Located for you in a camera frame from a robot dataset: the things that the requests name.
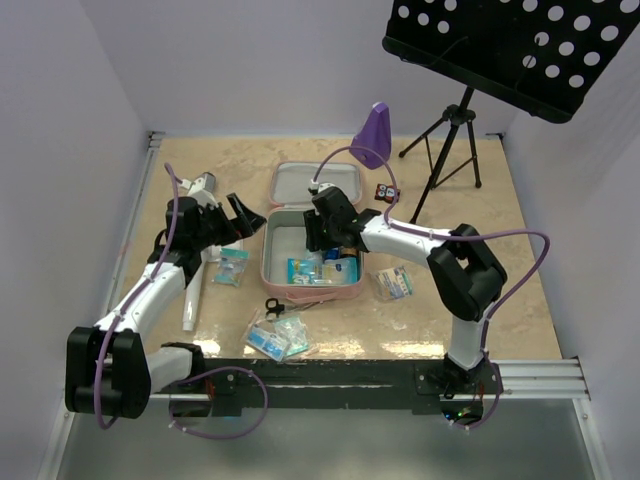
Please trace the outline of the large blue packet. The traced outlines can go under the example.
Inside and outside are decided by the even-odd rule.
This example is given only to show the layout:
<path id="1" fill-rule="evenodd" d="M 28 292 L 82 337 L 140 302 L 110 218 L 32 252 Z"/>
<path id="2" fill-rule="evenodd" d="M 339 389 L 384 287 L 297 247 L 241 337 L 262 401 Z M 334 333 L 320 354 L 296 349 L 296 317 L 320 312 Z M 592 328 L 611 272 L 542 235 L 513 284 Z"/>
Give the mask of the large blue packet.
<path id="1" fill-rule="evenodd" d="M 318 262 L 308 259 L 287 260 L 287 283 L 300 286 L 344 286 L 357 283 L 355 258 Z"/>

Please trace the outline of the pink medicine kit case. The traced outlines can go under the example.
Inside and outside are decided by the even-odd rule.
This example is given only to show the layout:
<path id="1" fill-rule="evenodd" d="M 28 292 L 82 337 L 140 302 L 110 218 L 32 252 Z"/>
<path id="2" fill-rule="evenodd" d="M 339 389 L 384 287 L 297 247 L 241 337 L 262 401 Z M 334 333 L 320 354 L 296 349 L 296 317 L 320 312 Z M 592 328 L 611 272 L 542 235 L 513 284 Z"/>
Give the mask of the pink medicine kit case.
<path id="1" fill-rule="evenodd" d="M 266 217 L 261 253 L 261 279 L 268 295 L 294 304 L 353 299 L 363 287 L 364 259 L 356 260 L 353 280 L 346 284 L 318 284 L 294 280 L 296 260 L 317 260 L 332 248 L 322 231 L 309 192 L 311 180 L 339 187 L 352 204 L 362 197 L 361 174 L 349 163 L 321 167 L 312 162 L 283 162 L 275 167 L 269 199 L 274 209 Z"/>

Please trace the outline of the white blue small bottle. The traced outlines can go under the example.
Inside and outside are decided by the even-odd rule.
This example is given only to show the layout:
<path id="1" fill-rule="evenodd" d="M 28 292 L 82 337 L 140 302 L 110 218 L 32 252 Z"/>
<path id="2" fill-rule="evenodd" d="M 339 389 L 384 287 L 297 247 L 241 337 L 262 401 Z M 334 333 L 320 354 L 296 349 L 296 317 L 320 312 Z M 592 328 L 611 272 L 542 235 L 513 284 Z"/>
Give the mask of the white blue small bottle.
<path id="1" fill-rule="evenodd" d="M 327 262 L 327 261 L 334 261 L 334 260 L 338 260 L 340 258 L 341 254 L 340 254 L 340 249 L 339 248 L 332 248 L 329 249 L 327 251 L 325 251 L 323 253 L 323 261 Z"/>

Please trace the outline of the brown medicine bottle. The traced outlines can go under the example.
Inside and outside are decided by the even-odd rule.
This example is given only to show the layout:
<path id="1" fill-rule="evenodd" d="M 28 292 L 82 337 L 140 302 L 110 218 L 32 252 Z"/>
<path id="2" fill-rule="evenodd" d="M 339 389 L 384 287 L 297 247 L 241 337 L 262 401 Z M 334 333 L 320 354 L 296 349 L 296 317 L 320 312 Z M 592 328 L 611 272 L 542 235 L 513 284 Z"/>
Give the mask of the brown medicine bottle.
<path id="1" fill-rule="evenodd" d="M 339 258 L 358 258 L 360 256 L 359 251 L 354 247 L 342 246 L 339 248 Z"/>

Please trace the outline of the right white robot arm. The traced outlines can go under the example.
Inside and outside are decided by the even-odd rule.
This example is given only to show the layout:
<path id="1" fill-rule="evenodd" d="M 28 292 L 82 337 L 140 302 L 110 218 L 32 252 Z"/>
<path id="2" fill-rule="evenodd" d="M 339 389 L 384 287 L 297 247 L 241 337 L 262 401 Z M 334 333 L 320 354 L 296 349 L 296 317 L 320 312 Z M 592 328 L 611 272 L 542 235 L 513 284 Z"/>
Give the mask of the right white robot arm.
<path id="1" fill-rule="evenodd" d="M 333 184 L 309 189 L 312 208 L 304 213 L 307 249 L 346 247 L 381 253 L 423 266 L 440 300 L 452 314 L 451 344 L 445 360 L 448 386 L 469 392 L 481 380 L 489 310 L 499 300 L 507 274 L 477 231 L 461 224 L 452 231 L 428 230 L 384 217 L 373 209 L 357 211 Z"/>

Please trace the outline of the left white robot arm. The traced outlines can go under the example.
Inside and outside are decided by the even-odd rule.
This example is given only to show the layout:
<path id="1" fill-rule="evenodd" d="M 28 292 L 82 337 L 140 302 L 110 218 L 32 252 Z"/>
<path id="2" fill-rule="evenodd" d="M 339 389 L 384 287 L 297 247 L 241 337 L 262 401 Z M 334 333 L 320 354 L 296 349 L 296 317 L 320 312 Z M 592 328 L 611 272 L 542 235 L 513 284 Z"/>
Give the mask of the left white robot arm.
<path id="1" fill-rule="evenodd" d="M 67 338 L 64 401 L 75 413 L 98 419 L 135 419 L 152 394 L 176 384 L 185 392 L 200 390 L 207 368 L 200 347 L 180 342 L 148 355 L 144 339 L 171 302 L 195 282 L 202 255 L 256 234 L 264 216 L 249 210 L 231 193 L 235 215 L 219 203 L 200 205 L 191 196 L 167 203 L 166 227 L 134 287 L 91 327 L 77 327 Z"/>

